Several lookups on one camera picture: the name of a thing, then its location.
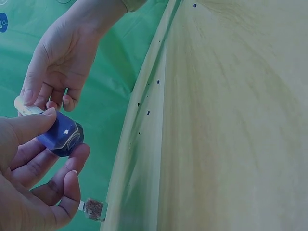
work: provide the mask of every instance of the green tarp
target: green tarp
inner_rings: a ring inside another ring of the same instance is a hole
[[[50,24],[74,1],[0,0],[0,115],[17,115],[19,94],[33,50]],[[80,123],[90,157],[79,176],[82,200],[105,200],[130,94],[167,0],[151,0],[128,13],[101,40],[80,103],[69,115]],[[46,183],[66,158],[39,183]],[[100,224],[78,212],[63,230],[99,230]]]

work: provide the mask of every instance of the hand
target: hand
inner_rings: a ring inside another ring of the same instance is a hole
[[[33,53],[21,90],[25,105],[43,110],[63,105],[72,111],[101,37],[126,11],[121,0],[77,0],[48,28]]]
[[[55,119],[54,108],[41,115],[0,118],[0,230],[52,231],[68,224],[77,212],[77,173],[90,152],[85,144],[48,183],[29,190],[58,159],[34,138],[49,130]]]

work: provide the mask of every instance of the finger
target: finger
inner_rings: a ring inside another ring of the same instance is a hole
[[[63,96],[63,108],[64,110],[70,112],[73,111],[77,106],[79,98],[81,95],[81,89],[68,89],[67,94]]]
[[[50,100],[47,102],[46,107],[47,108],[54,107],[56,110],[59,110],[58,105],[54,101],[50,101]]]
[[[78,146],[66,161],[65,165],[46,184],[32,189],[32,193],[48,206],[55,205],[63,196],[63,180],[65,175],[72,170],[79,173],[90,154],[86,144]]]
[[[56,112],[54,109],[49,109],[40,115],[24,115],[1,120],[0,131],[5,132],[5,136],[0,143],[0,148],[1,150],[6,150],[6,155],[2,155],[0,171],[9,166],[17,153],[19,145],[48,131],[55,120]]]
[[[26,189],[30,189],[46,175],[58,159],[56,154],[45,149],[27,164],[12,171],[12,176]]]
[[[13,137],[16,138],[16,143],[22,145],[31,139],[48,131],[56,120],[56,112],[54,109],[49,109],[40,115],[26,115],[22,117],[16,117],[6,119],[8,127],[5,130],[13,133]]]
[[[52,86],[47,83],[43,83],[42,88],[39,92],[38,98],[35,100],[34,105],[42,110],[46,109],[46,103],[48,102],[52,93]]]
[[[43,44],[39,44],[34,50],[21,92],[25,105],[31,105],[37,99],[48,65],[47,50]]]
[[[18,147],[16,156],[10,163],[11,170],[14,171],[16,168],[26,165],[30,160],[32,160],[45,149],[45,146],[41,144],[36,138],[23,145],[20,145]]]
[[[50,100],[55,102],[60,110],[62,106],[62,97],[65,93],[65,89],[53,89]]]
[[[70,171],[64,178],[64,196],[58,206],[52,206],[56,228],[60,229],[71,222],[80,203],[80,187],[76,171]]]

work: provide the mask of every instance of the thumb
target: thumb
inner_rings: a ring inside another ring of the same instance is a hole
[[[48,131],[56,120],[56,111],[50,108],[40,115],[24,115],[16,118],[5,119],[6,123],[1,126],[7,134],[13,135],[15,140],[11,145],[22,145],[33,138]]]
[[[39,44],[34,50],[21,91],[25,105],[34,104],[38,98],[48,65],[47,50],[43,44]]]
[[[54,108],[40,115],[24,115],[11,119],[0,119],[0,172],[3,173],[16,155],[19,145],[48,131],[56,120]]]

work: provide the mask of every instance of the wooden board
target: wooden board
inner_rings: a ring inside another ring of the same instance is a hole
[[[157,53],[164,93],[129,114],[132,96],[122,137],[143,128],[147,138],[126,138],[117,157],[104,230],[308,230],[307,9],[305,0],[181,2]],[[133,95],[154,92],[147,83]]]

